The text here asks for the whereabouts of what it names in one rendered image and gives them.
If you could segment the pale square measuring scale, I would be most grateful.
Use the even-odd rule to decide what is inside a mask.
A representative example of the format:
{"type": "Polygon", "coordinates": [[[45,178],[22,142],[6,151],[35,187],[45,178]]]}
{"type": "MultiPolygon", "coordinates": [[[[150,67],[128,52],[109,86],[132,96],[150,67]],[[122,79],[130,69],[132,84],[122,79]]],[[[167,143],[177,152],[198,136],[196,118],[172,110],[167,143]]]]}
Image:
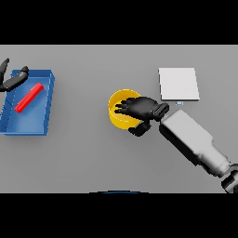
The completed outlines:
{"type": "Polygon", "coordinates": [[[159,68],[161,101],[199,101],[194,68],[159,68]]]}

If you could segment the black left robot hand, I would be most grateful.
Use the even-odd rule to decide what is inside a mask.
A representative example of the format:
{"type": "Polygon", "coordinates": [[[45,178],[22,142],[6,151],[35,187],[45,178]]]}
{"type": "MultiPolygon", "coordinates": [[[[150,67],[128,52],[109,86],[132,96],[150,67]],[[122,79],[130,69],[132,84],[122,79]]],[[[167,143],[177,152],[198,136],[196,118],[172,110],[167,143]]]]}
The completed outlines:
{"type": "Polygon", "coordinates": [[[0,64],[0,92],[10,92],[16,87],[23,84],[29,76],[29,68],[24,66],[19,73],[12,76],[8,80],[4,80],[5,73],[7,71],[7,65],[9,64],[9,58],[6,58],[0,64]]]}

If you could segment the red beaker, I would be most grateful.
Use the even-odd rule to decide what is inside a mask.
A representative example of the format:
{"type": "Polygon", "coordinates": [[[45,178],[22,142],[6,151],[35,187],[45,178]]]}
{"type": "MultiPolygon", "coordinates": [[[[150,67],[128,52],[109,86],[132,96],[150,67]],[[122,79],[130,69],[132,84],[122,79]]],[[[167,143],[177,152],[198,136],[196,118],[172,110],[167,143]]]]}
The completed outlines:
{"type": "Polygon", "coordinates": [[[17,103],[14,111],[17,113],[22,113],[44,89],[44,86],[40,82],[37,82],[30,89],[30,91],[17,103]]]}

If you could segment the yellow bowl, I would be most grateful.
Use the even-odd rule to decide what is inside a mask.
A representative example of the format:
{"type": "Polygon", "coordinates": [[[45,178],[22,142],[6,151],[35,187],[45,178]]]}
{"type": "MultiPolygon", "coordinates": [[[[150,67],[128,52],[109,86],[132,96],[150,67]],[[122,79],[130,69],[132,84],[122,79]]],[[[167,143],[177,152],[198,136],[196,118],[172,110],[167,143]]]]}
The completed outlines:
{"type": "Polygon", "coordinates": [[[132,89],[120,89],[111,95],[108,101],[108,114],[114,126],[122,130],[128,130],[130,127],[136,127],[140,123],[138,119],[114,112],[116,110],[115,105],[120,104],[122,100],[137,97],[139,97],[139,93],[132,89]]]}

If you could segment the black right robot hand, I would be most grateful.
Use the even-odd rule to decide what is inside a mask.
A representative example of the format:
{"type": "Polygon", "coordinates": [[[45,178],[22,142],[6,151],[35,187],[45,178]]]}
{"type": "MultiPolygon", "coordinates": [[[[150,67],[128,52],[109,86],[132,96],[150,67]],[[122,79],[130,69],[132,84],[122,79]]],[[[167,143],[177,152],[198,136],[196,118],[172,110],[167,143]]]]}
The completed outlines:
{"type": "Polygon", "coordinates": [[[169,111],[169,105],[166,102],[159,104],[156,100],[147,97],[127,98],[115,107],[115,113],[128,115],[141,121],[138,126],[128,129],[136,137],[141,137],[151,128],[151,120],[160,122],[169,111]]]}

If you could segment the blue tray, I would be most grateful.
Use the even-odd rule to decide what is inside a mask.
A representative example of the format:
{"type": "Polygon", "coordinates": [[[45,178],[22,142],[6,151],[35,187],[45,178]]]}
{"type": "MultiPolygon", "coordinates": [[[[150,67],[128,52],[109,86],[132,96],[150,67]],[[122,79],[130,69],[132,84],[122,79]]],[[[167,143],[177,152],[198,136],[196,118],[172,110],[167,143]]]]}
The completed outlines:
{"type": "Polygon", "coordinates": [[[6,93],[0,114],[0,134],[45,136],[48,131],[54,82],[55,77],[51,70],[29,70],[28,79],[22,85],[6,93]],[[37,83],[44,88],[21,113],[16,112],[17,104],[37,83]]]}

